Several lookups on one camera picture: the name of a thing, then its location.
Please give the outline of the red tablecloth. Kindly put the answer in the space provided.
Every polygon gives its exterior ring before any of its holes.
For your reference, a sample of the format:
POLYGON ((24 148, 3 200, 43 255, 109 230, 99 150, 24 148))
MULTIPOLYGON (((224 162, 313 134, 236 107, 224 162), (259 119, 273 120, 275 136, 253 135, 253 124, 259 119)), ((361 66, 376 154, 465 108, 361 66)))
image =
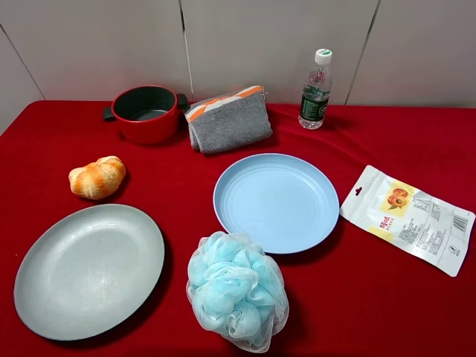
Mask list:
MULTIPOLYGON (((1 354, 3 356, 241 356, 204 331, 187 301, 187 264, 200 238, 220 229, 213 189, 232 163, 281 152, 319 168, 345 199, 367 165, 466 210, 475 209, 475 111, 332 106, 315 131, 299 108, 271 104, 273 135, 205 156, 183 126, 170 142, 141 147, 102 118, 102 102, 37 101, 1 136, 1 354), (143 306, 120 326, 84 341, 51 341, 16 314, 13 285, 33 243, 61 218, 89 206, 68 174, 116 155, 128 175, 113 202, 135 206, 159 225, 163 273, 143 306)), ((320 245, 275 257, 290 313, 270 356, 473 356, 475 246, 456 277, 338 222, 320 245)))

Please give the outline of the toy bread croissant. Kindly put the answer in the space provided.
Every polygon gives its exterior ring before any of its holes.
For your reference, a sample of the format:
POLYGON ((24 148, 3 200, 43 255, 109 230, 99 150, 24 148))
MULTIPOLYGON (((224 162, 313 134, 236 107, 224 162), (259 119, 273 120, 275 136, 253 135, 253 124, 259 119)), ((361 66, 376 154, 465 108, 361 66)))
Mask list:
POLYGON ((104 199, 120 187, 126 176, 126 167, 117 156, 106 156, 68 174, 70 189, 84 199, 104 199))

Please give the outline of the white dried apricot snack pouch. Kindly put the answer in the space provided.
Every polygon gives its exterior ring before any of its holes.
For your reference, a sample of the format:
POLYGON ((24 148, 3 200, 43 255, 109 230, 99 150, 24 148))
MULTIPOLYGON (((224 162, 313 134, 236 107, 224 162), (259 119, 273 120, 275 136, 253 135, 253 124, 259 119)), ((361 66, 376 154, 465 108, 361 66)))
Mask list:
POLYGON ((456 277, 475 214, 367 165, 340 214, 360 229, 456 277))

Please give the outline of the blue mesh bath loofah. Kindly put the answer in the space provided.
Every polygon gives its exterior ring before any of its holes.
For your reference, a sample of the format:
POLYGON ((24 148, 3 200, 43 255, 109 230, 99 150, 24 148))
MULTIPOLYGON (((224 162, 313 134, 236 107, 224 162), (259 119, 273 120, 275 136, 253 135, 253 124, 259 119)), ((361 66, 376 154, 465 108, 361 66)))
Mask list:
POLYGON ((247 234, 201 238, 188 263, 186 291, 204 330, 250 353, 267 352, 289 317, 278 264, 247 234))

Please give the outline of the clear water bottle green label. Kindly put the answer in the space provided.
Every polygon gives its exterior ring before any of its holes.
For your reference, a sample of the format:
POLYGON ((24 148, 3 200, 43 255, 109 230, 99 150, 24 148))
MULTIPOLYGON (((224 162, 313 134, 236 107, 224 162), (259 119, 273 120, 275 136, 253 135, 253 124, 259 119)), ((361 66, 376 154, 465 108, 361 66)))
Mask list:
POLYGON ((298 120, 304 129, 318 129, 324 122, 332 88, 331 62, 330 49, 315 52, 315 68, 306 78, 300 102, 298 120))

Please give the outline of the light blue round plate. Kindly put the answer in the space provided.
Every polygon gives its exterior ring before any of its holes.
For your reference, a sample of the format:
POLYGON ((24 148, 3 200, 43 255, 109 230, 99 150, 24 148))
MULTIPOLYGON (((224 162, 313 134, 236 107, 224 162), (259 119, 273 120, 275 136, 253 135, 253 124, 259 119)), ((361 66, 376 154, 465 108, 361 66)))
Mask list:
POLYGON ((228 233, 246 233, 271 254, 293 254, 323 242, 340 204, 332 182, 291 155, 263 153, 236 161, 219 177, 213 208, 228 233))

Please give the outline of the grey-green oval plate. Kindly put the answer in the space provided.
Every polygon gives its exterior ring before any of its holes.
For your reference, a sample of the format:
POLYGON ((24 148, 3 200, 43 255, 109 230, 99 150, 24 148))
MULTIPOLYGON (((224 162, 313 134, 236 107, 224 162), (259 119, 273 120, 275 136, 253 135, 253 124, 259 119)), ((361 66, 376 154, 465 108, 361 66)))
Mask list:
POLYGON ((119 204, 79 210, 52 225, 26 253, 14 283, 17 315, 44 338, 99 335, 146 301, 164 256, 161 230, 142 210, 119 204))

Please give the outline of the grey orange folded towel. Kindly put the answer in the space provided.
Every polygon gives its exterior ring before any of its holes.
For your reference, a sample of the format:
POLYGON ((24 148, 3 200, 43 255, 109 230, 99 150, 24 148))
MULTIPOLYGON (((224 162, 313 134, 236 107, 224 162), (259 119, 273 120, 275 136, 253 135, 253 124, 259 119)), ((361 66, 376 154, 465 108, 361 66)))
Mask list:
POLYGON ((262 86, 194 103, 185 112, 185 118, 191 146, 202 154, 254 144, 273 134, 262 86))

